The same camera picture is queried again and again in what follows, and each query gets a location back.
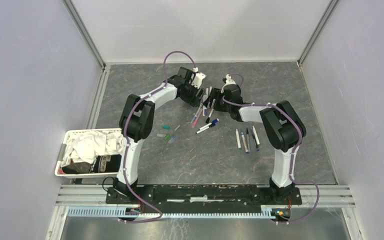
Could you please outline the blue capped white pen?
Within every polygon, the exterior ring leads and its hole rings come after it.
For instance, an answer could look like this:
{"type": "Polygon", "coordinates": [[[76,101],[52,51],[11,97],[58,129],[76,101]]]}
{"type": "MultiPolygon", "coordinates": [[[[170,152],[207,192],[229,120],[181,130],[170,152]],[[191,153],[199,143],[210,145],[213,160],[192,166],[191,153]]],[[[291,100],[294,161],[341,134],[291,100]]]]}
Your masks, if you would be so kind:
{"type": "Polygon", "coordinates": [[[216,118],[216,119],[214,119],[213,121],[211,121],[210,123],[208,123],[208,124],[204,125],[203,127],[199,128],[198,131],[200,132],[200,131],[203,131],[203,130],[205,130],[205,129],[208,129],[210,126],[213,126],[213,125],[215,125],[215,124],[218,123],[218,122],[219,122],[219,119],[216,118]]]}

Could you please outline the teal capped white pen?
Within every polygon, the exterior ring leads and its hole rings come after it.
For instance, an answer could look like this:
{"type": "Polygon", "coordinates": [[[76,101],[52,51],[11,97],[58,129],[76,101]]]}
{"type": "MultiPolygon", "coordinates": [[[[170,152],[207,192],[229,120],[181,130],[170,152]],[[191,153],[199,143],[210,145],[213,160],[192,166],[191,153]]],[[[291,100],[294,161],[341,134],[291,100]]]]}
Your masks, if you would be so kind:
{"type": "Polygon", "coordinates": [[[237,128],[235,129],[235,138],[236,138],[237,148],[238,150],[241,150],[242,149],[241,139],[240,139],[239,130],[237,128]]]}

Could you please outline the houndstooth patterned pen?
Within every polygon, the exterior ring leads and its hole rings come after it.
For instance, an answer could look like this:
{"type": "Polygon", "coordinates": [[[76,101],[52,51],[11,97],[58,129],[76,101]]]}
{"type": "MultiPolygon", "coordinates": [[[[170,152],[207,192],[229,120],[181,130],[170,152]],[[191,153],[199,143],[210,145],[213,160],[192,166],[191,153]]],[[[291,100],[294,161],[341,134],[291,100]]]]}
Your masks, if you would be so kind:
{"type": "Polygon", "coordinates": [[[249,129],[246,128],[246,143],[247,143],[247,151],[251,151],[251,146],[250,146],[250,138],[249,138],[249,129]]]}

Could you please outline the green capped white pen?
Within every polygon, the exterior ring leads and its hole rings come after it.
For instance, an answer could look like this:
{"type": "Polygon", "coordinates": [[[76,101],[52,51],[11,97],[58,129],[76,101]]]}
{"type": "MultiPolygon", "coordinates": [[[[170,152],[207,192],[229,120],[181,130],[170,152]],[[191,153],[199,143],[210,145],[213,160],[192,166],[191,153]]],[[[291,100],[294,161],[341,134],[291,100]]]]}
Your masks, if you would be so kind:
{"type": "Polygon", "coordinates": [[[252,127],[253,127],[253,129],[254,129],[254,133],[255,133],[255,136],[256,136],[256,141],[257,141],[257,143],[258,143],[258,145],[259,145],[259,147],[260,147],[260,146],[261,146],[261,144],[260,144],[260,141],[259,141],[259,138],[258,138],[257,132],[256,132],[256,128],[255,128],[255,126],[254,126],[254,125],[253,125],[252,127]]]}

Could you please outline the blue transparent pen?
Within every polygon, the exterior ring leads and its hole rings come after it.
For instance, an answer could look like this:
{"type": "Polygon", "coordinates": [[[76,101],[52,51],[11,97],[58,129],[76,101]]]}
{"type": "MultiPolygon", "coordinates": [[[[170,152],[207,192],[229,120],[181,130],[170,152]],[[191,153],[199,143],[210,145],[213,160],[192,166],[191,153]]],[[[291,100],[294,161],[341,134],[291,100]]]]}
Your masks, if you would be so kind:
{"type": "Polygon", "coordinates": [[[248,142],[247,142],[247,139],[246,139],[246,136],[245,136],[244,132],[241,132],[241,138],[242,138],[242,141],[243,141],[243,146],[244,146],[245,152],[247,154],[249,154],[250,150],[249,150],[248,142]]]}

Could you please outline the purple transparent pen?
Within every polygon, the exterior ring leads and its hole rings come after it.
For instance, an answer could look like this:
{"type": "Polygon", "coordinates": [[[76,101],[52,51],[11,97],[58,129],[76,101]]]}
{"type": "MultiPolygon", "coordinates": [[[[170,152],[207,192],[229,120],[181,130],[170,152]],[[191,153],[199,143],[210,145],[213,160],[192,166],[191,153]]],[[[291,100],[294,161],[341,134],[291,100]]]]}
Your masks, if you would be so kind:
{"type": "Polygon", "coordinates": [[[256,149],[257,152],[259,152],[260,148],[259,148],[259,144],[257,142],[257,138],[256,138],[255,131],[254,131],[253,127],[251,127],[251,135],[252,135],[252,139],[253,139],[253,142],[254,142],[254,145],[255,145],[255,149],[256,149]]]}

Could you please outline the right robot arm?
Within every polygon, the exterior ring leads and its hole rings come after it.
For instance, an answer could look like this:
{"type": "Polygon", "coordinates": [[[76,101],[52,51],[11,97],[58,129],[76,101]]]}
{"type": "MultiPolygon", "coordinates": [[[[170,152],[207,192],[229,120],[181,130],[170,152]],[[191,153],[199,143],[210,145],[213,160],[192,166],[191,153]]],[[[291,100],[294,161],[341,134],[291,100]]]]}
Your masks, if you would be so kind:
{"type": "Polygon", "coordinates": [[[237,84],[214,88],[203,101],[215,111],[227,112],[238,122],[262,123],[266,136],[275,149],[274,167],[269,179],[269,199],[282,204],[293,191],[296,153],[307,130],[287,101],[278,103],[246,103],[237,84]]]}

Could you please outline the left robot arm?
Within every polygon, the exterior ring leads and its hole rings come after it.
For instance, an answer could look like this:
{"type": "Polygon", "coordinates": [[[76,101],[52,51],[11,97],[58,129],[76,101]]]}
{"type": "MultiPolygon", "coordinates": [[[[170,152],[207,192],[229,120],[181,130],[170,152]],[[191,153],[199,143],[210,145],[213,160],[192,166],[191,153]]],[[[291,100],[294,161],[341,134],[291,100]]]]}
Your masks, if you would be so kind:
{"type": "Polygon", "coordinates": [[[134,186],[138,181],[138,164],[142,146],[154,123],[155,111],[164,104],[180,98],[192,107],[197,107],[204,95],[201,87],[206,74],[197,68],[181,67],[177,74],[167,78],[152,91],[127,97],[119,127],[123,136],[120,168],[113,181],[113,188],[125,204],[137,198],[134,186]]]}

